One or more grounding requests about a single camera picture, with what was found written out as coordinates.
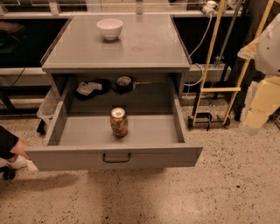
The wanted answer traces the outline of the black sleeved forearm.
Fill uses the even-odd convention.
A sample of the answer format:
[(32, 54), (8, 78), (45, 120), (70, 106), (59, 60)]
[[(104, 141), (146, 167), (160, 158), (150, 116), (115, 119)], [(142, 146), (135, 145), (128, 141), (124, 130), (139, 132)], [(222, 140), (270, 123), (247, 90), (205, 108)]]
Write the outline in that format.
[(12, 153), (11, 150), (17, 144), (17, 142), (17, 136), (10, 133), (3, 126), (0, 126), (0, 158), (13, 158), (15, 154)]

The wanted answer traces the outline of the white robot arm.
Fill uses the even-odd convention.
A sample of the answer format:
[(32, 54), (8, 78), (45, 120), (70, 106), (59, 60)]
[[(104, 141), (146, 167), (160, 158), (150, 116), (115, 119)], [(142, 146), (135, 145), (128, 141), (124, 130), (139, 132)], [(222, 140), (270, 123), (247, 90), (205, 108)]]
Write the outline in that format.
[(280, 75), (280, 13), (278, 13), (260, 37), (245, 45), (239, 58), (254, 60), (257, 71), (267, 75)]

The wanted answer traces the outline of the person's hand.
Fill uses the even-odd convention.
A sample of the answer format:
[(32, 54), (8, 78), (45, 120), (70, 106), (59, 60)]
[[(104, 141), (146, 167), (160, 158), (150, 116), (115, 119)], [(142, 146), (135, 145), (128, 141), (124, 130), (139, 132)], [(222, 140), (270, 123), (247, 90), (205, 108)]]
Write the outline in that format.
[(15, 162), (19, 156), (24, 157), (26, 159), (30, 159), (25, 152), (25, 149), (28, 147), (27, 143), (23, 140), (19, 139), (14, 147), (10, 150), (10, 153), (13, 153), (14, 156), (9, 159), (9, 162)]

